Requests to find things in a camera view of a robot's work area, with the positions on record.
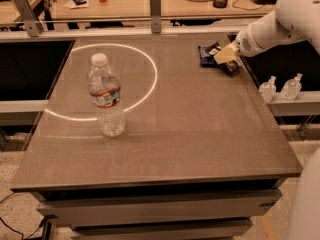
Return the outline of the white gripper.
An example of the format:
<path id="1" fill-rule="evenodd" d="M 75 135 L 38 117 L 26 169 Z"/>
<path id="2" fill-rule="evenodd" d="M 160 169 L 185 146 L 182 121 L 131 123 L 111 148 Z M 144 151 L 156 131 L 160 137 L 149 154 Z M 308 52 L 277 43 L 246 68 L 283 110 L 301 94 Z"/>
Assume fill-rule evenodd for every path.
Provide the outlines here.
<path id="1" fill-rule="evenodd" d="M 214 56 L 214 59 L 220 65 L 235 60 L 239 53 L 245 57 L 256 56 L 266 50 L 265 37 L 266 33 L 257 26 L 247 26 L 237 34 L 236 44 L 228 44 Z"/>

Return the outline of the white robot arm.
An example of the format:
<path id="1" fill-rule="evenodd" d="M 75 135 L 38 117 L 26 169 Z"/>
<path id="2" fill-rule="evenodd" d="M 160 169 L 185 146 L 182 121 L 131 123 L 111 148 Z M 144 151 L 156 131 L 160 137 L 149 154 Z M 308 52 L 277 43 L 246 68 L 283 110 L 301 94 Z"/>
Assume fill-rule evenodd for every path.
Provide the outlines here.
<path id="1" fill-rule="evenodd" d="M 273 11 L 241 30 L 214 59 L 222 64 L 304 40 L 320 53 L 320 0 L 277 0 Z"/>

